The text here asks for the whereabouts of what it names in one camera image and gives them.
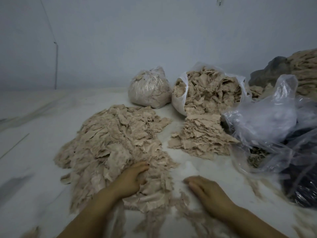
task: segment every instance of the right hand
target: right hand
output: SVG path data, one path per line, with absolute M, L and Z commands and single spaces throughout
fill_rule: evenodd
M 237 207 L 215 181 L 191 176 L 184 179 L 184 183 L 188 184 L 209 214 L 223 222 L 230 218 Z

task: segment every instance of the white surface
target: white surface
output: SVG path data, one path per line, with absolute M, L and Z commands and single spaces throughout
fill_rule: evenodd
M 317 0 L 43 0 L 59 44 L 58 87 L 126 87 L 197 61 L 249 75 L 317 47 Z
M 50 108 L 41 109 L 44 103 L 39 100 L 51 102 L 51 106 L 48 106 Z M 59 181 L 60 176 L 69 171 L 58 168 L 53 157 L 63 144 L 75 137 L 85 119 L 113 104 L 131 105 L 124 88 L 0 95 L 0 116 L 19 116 L 20 120 L 18 124 L 9 122 L 6 126 L 0 123 L 3 130 L 0 132 L 0 156 L 29 134 L 0 159 L 0 237 L 18 237 L 22 232 L 39 225 L 42 229 L 41 237 L 52 238 L 73 219 L 68 212 L 69 186 Z M 307 224 L 317 223 L 316 211 L 289 204 L 261 182 L 259 189 L 264 198 L 256 198 L 245 177 L 233 168 L 230 157 L 203 160 L 181 150 L 167 149 L 171 132 L 182 127 L 183 116 L 171 104 L 155 111 L 161 117 L 171 117 L 174 120 L 158 136 L 163 148 L 175 161 L 181 163 L 180 167 L 171 171 L 175 196 L 180 188 L 186 189 L 181 182 L 184 177 L 200 174 L 217 181 L 236 204 L 251 210 L 289 237 L 297 237 L 292 228 L 292 225 L 298 225 L 296 216 Z M 191 207 L 199 206 L 193 196 L 191 200 Z M 142 214 L 127 212 L 126 237 L 145 237 L 131 233 L 141 219 Z M 192 234 L 193 229 L 187 221 L 169 216 L 162 228 L 161 237 L 191 237 Z
M 40 0 L 0 0 L 0 90 L 54 89 L 56 49 Z

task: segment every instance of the left hand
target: left hand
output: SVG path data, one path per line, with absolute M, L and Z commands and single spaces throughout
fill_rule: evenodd
M 149 169 L 146 161 L 139 162 L 126 169 L 112 182 L 108 188 L 113 191 L 116 199 L 129 197 L 140 190 L 140 185 L 146 183 L 145 179 L 138 179 L 138 175 Z

